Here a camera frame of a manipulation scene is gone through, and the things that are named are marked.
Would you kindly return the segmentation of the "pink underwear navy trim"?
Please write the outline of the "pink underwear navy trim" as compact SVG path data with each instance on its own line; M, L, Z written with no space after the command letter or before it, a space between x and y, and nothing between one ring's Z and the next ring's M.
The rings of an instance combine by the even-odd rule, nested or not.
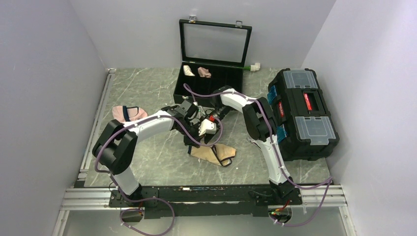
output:
M147 112L140 107L114 106L113 118L119 122L136 121L148 116Z

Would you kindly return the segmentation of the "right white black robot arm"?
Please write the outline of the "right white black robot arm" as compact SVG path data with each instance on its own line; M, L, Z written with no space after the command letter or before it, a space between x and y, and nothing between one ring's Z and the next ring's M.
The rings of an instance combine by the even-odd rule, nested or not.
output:
M279 150L276 119L267 99L244 95L230 86L204 97L210 98L216 108L230 107L243 114L246 131L267 164L271 198L277 204L285 203L295 186Z

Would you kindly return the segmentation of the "black compartment storage box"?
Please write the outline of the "black compartment storage box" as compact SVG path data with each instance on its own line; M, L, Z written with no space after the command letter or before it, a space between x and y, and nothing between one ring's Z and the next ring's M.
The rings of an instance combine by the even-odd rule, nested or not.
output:
M192 99L184 84L201 95L212 94L224 86L242 92L251 33L252 27L240 21L225 24L180 19L181 66L173 92L174 102L180 104L184 99ZM184 75L184 65L189 65L195 77ZM200 77L199 67L208 69L211 78Z

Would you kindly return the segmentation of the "beige underwear navy trim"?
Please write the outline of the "beige underwear navy trim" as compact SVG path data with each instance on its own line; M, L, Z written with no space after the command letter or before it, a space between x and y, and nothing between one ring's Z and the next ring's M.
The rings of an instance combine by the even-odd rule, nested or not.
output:
M210 147L189 146L187 153L199 160L208 161L221 167L228 167L232 164L237 150L233 147L217 143Z

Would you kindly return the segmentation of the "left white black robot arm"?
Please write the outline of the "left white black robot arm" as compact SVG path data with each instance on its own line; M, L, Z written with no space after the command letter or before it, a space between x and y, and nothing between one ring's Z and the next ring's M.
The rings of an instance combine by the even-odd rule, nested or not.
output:
M130 168L136 144L162 132L176 130L184 136L186 146L199 147L201 136L198 124L192 117L198 107L184 100L180 105L167 106L155 114L137 121L121 123L110 121L92 149L96 164L106 167L117 187L121 189L122 200L130 207L142 199L142 186L135 179Z

